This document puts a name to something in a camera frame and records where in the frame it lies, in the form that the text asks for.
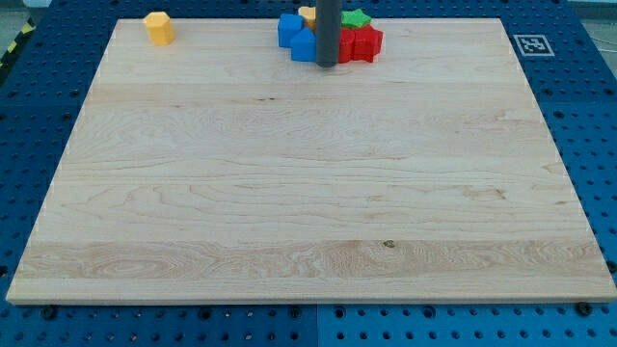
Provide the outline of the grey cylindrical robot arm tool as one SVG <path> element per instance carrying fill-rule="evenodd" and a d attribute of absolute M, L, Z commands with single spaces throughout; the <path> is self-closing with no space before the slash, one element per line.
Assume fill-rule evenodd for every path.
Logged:
<path fill-rule="evenodd" d="M 338 63 L 341 1 L 316 1 L 316 63 L 323 68 Z"/>

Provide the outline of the red block beside arm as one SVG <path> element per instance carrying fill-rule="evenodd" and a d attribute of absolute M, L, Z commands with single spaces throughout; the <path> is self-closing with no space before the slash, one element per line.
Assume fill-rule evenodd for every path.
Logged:
<path fill-rule="evenodd" d="M 339 31 L 339 50 L 338 62 L 348 63 L 354 56 L 355 32 L 348 28 L 341 28 Z"/>

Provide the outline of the yellow block behind arm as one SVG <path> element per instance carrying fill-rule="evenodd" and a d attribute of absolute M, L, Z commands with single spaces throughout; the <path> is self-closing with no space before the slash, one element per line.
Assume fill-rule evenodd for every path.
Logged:
<path fill-rule="evenodd" d="M 304 19 L 304 24 L 314 32 L 316 28 L 316 8 L 308 6 L 300 7 L 298 9 L 298 15 Z"/>

